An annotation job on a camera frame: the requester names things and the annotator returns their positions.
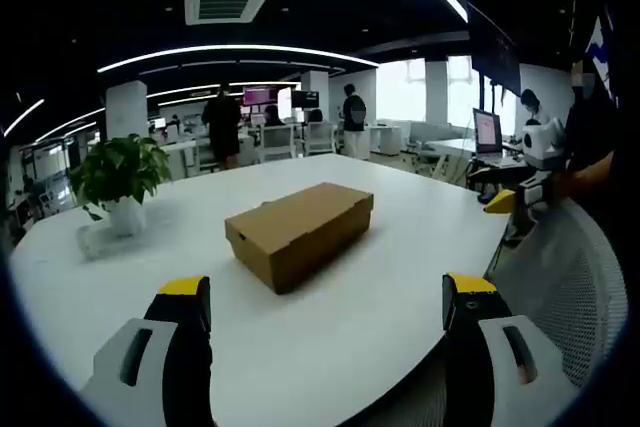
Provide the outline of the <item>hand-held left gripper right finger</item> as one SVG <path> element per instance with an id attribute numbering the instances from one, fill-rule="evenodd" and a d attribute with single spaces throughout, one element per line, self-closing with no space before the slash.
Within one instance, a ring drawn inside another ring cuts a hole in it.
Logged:
<path id="1" fill-rule="evenodd" d="M 549 426 L 577 388 L 560 349 L 482 277 L 442 277 L 446 426 Z"/>

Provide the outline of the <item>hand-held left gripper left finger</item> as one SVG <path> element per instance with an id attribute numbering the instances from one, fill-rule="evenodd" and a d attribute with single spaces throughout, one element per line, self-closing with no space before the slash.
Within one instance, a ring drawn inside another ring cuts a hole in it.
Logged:
<path id="1" fill-rule="evenodd" d="M 107 426 L 212 426 L 210 279 L 163 286 L 95 354 L 81 398 Z"/>

